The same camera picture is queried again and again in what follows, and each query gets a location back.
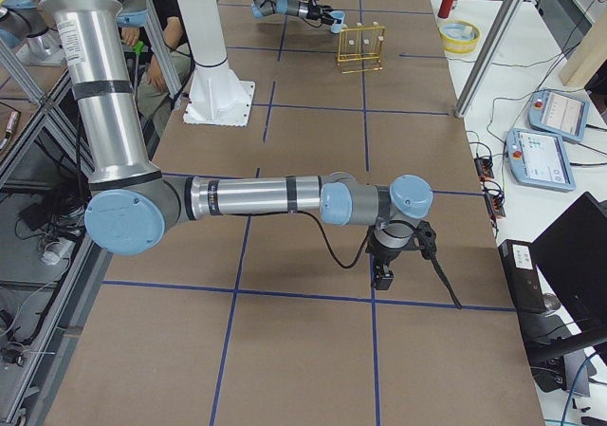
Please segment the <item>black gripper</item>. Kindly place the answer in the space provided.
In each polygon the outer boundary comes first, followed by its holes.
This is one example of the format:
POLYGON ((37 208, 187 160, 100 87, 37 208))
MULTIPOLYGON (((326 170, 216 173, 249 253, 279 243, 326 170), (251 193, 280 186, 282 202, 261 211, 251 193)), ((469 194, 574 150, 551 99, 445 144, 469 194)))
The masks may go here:
POLYGON ((319 5, 316 1, 308 0, 306 3, 307 14, 304 17, 306 20, 321 21, 322 25, 332 26, 335 20, 330 17, 333 8, 328 5, 319 5))
POLYGON ((389 289, 394 280, 394 274, 390 270, 390 263, 401 252, 414 250, 417 250, 417 245, 412 237, 407 237, 404 243, 399 243, 395 248, 391 248, 379 240, 377 231, 371 231, 365 251, 372 256, 372 288, 389 289))

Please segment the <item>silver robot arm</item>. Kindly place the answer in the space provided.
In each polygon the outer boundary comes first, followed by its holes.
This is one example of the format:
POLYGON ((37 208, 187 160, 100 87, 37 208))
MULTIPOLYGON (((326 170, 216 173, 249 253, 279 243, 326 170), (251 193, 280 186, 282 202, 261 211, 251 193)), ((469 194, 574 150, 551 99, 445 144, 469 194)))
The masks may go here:
POLYGON ((120 21, 142 22, 145 0, 39 0, 59 31, 72 93, 94 160, 89 236, 102 248, 134 255, 172 227, 205 216, 300 213, 319 226, 363 225, 360 251, 373 259, 375 289, 394 275, 405 250, 434 261, 435 233, 426 221, 432 189, 405 175, 388 186, 360 184, 347 174, 275 178, 170 178, 148 157, 119 34, 120 21))
POLYGON ((306 22, 319 21, 322 25, 327 26, 332 26, 337 21, 332 15, 333 8, 321 4, 320 0, 252 0, 250 7, 255 18, 282 14, 297 17, 306 22))

